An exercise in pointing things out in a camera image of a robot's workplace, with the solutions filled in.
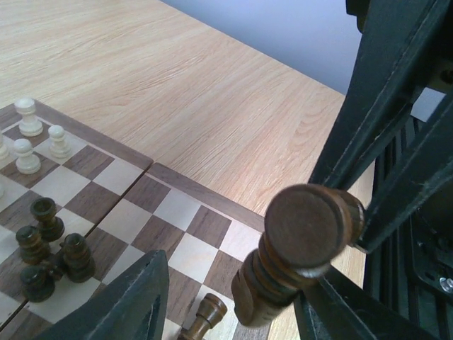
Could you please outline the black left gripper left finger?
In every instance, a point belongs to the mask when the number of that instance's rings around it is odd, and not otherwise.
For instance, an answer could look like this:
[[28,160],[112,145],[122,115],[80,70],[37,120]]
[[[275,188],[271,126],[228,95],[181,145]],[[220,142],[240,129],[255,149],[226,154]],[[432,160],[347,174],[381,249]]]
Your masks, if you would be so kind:
[[161,339],[168,302],[166,252],[150,251],[36,339]]

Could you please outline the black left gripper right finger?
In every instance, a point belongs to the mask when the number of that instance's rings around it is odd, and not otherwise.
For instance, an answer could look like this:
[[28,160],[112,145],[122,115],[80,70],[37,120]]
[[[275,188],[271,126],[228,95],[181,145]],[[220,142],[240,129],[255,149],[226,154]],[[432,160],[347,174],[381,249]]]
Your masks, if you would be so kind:
[[332,267],[294,301],[301,339],[434,339]]

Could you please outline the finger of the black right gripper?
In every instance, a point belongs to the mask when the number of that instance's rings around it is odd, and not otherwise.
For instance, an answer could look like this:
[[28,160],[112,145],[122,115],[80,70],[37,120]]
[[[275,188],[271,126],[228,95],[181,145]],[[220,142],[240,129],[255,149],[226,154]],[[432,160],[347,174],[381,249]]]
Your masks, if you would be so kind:
[[452,96],[446,95],[372,197],[357,247],[373,252],[451,178]]
[[347,1],[362,37],[350,85],[309,183],[349,188],[425,88],[452,90],[451,1]]

